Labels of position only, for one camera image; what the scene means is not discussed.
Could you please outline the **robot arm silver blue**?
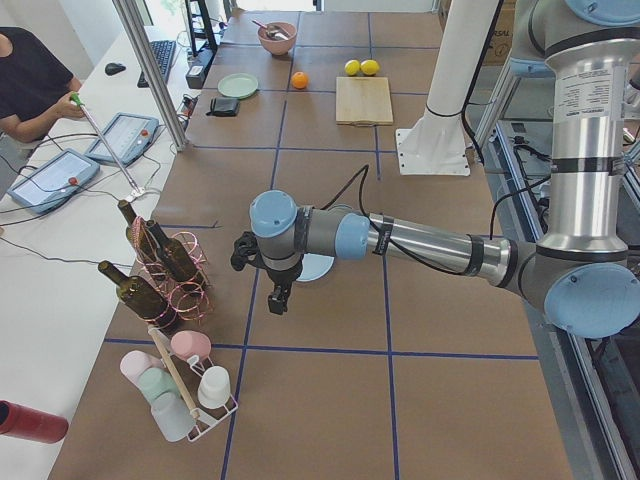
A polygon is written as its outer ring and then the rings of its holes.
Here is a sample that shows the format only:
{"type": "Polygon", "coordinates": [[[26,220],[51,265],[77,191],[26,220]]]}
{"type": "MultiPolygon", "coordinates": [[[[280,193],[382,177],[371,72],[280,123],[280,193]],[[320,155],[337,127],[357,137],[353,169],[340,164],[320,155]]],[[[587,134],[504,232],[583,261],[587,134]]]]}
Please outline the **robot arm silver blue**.
{"type": "Polygon", "coordinates": [[[617,234],[625,89],[638,52],[635,1],[517,3],[511,45],[517,70],[555,76],[550,210],[539,240],[455,234],[335,202],[300,206],[270,190],[250,205],[251,228],[234,244],[232,267],[268,274],[275,314],[286,311],[306,255],[359,260],[373,253],[484,278],[583,338],[620,332],[639,315],[639,282],[617,234]]]}

